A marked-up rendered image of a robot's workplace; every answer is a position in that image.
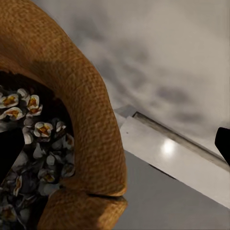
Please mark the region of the popcorn bag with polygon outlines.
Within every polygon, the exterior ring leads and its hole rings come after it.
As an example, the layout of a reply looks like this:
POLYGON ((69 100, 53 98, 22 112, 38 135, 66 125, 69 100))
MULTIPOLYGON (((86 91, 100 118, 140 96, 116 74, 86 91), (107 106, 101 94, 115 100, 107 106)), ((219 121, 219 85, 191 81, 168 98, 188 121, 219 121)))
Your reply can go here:
MULTIPOLYGON (((74 174, 63 178, 50 198, 31 204, 27 230, 113 230, 128 206, 123 197, 128 184, 106 85, 65 31, 31 0, 0 0, 0 86, 38 95, 43 122, 59 118, 74 137, 74 174)), ((33 162, 35 149, 24 151, 33 162)), ((57 150, 49 147, 48 156, 50 151, 57 150)), ((18 223, 11 230, 25 229, 18 223)))

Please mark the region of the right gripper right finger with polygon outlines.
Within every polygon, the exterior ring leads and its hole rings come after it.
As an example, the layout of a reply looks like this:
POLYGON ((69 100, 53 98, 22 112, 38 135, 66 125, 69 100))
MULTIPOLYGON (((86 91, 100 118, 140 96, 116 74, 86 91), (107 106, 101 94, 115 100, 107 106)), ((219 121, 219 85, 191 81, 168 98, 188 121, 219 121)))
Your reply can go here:
POLYGON ((215 145, 230 166, 230 129, 218 129, 215 145))

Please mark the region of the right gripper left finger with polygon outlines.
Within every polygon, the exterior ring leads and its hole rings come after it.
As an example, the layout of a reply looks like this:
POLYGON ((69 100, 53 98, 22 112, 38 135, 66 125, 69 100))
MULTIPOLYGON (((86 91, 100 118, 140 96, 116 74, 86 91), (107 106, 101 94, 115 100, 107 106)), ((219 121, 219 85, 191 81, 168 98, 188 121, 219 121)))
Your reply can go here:
POLYGON ((0 184, 5 180, 24 146, 25 140, 21 128, 0 133, 0 184))

